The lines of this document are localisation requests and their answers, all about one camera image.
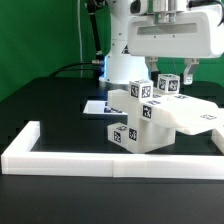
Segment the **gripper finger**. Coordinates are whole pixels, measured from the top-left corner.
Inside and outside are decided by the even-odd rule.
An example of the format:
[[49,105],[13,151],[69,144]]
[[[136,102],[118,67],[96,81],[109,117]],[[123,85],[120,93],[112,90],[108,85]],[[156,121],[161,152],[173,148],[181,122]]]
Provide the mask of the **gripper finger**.
[[185,70],[183,72],[183,84],[191,85],[193,83],[193,75],[199,65],[198,58],[187,58],[185,60]]
[[158,62],[157,57],[149,56],[145,58],[145,64],[147,68],[149,69],[150,73],[158,72],[157,62]]

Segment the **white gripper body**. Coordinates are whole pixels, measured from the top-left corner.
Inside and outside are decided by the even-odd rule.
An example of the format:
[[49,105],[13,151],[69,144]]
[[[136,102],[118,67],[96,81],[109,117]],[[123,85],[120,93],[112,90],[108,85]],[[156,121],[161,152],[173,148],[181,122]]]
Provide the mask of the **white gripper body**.
[[130,14],[131,55],[218,58],[224,53],[221,0],[133,0]]

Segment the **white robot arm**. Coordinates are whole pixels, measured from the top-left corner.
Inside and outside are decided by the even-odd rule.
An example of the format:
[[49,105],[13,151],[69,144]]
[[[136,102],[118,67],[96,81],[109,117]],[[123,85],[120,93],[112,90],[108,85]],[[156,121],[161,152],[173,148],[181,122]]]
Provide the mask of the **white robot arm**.
[[[107,7],[110,50],[102,52],[95,14]],[[224,54],[222,0],[86,0],[96,46],[105,62],[99,80],[126,85],[136,78],[158,77],[157,60],[183,58],[181,81],[193,82],[201,58]]]

